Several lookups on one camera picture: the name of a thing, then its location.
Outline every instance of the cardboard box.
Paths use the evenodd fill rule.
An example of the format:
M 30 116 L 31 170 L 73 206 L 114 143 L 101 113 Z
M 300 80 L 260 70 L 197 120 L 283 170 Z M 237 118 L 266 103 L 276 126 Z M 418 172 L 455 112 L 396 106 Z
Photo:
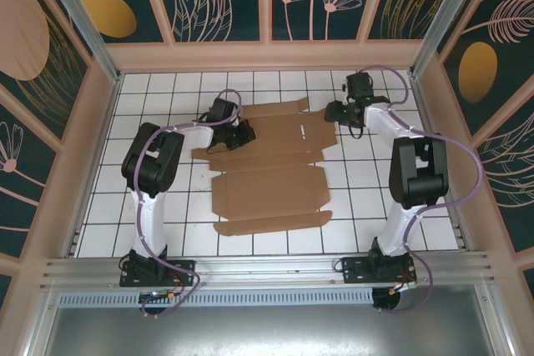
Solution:
M 225 152 L 223 145 L 195 149 L 193 158 L 209 160 L 224 174 L 212 180 L 212 209 L 228 221 L 214 224 L 221 235 L 270 233 L 320 227 L 331 211 L 325 170 L 310 166 L 323 159 L 322 149 L 337 143 L 325 112 L 300 113 L 306 99 L 244 106 L 256 139 Z

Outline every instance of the yellow oval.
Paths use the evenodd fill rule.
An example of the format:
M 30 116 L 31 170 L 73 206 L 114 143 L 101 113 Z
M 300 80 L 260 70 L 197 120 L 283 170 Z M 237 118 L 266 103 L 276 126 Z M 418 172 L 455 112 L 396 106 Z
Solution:
M 96 28 L 113 38 L 124 38 L 135 32 L 135 14 L 124 0 L 82 0 Z
M 469 103 L 480 102 L 495 81 L 497 55 L 484 42 L 475 42 L 464 52 L 460 61 L 458 85 L 461 96 Z
M 0 0 L 0 71 L 27 81 L 48 60 L 47 16 L 38 0 Z

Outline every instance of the perforated metal strip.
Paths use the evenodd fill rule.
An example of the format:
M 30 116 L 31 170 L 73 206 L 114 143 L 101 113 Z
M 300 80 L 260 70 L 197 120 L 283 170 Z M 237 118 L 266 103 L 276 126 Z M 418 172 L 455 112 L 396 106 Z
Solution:
M 287 306 L 373 303 L 371 288 L 198 291 L 184 307 Z M 62 293 L 60 308 L 137 308 L 141 293 Z M 166 307 L 178 299 L 160 299 L 147 307 Z

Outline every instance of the white tile floor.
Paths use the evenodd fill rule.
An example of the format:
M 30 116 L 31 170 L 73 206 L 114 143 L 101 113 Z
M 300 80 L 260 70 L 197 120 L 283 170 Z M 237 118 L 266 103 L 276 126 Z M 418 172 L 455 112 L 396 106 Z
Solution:
M 134 205 L 120 165 L 140 123 L 184 123 L 206 111 L 224 88 L 241 91 L 244 104 L 308 98 L 310 110 L 342 99 L 341 84 L 354 71 L 272 71 L 240 73 L 128 74 L 118 97 L 108 139 L 75 255 L 118 257 L 134 240 Z M 392 73 L 371 72 L 377 95 L 399 100 L 401 81 Z M 413 94 L 397 108 L 406 121 L 421 126 Z M 219 173 L 183 153 L 165 203 L 165 236 L 170 256 L 260 256 L 300 253 L 352 253 L 369 249 L 385 224 L 392 203 L 387 189 L 390 150 L 365 130 L 360 140 L 337 128 L 338 143 L 317 163 L 326 171 L 333 219 L 322 228 L 243 237 L 215 232 L 219 216 L 211 212 L 211 178 Z M 455 230 L 444 209 L 429 213 L 412 242 L 418 250 L 458 249 Z

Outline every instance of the unfolded cardboard box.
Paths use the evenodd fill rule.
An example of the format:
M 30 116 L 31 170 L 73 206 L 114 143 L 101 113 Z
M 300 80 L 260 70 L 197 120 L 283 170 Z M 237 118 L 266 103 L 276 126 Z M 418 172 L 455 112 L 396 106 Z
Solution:
M 333 123 L 325 112 L 301 113 L 307 100 L 244 106 L 256 139 L 225 152 L 221 146 L 195 149 L 193 158 L 209 160 L 224 174 L 213 178 L 212 209 L 228 221 L 214 224 L 225 236 L 320 227 L 331 211 L 325 170 L 311 166 L 322 150 L 336 144 Z

